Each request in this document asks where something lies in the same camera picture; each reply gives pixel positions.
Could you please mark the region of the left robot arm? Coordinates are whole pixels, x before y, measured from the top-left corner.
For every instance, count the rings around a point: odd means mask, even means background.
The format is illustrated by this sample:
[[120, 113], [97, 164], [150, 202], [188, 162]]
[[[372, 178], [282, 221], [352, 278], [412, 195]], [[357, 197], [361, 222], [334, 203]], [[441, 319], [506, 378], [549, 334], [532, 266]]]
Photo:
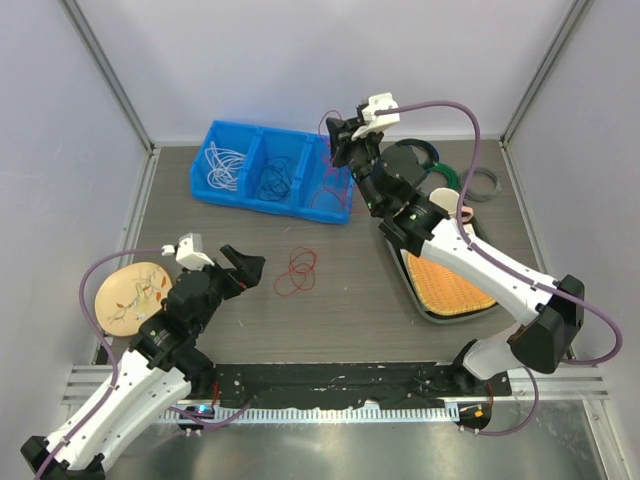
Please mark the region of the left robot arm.
[[182, 272], [112, 373], [57, 430], [32, 436], [20, 452], [37, 479], [103, 479], [114, 461], [158, 416], [187, 398], [200, 399], [215, 379], [213, 362], [196, 341], [225, 300], [257, 286], [266, 260], [229, 245], [224, 268], [195, 234], [160, 248]]

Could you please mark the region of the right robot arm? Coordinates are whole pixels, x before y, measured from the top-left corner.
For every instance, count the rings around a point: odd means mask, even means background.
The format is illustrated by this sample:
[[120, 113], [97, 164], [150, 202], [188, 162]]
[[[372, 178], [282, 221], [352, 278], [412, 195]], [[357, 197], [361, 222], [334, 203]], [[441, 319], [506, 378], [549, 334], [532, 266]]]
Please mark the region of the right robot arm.
[[384, 237], [396, 248], [446, 267], [494, 298], [516, 326], [469, 342], [455, 359], [451, 380], [472, 395], [488, 379], [508, 369], [527, 367], [553, 373], [582, 327], [584, 309], [574, 298], [585, 286], [572, 275], [560, 280], [504, 255], [476, 236], [468, 236], [446, 209], [418, 186], [425, 169], [413, 154], [381, 151], [379, 133], [357, 136], [356, 118], [326, 121], [332, 164], [354, 179]]

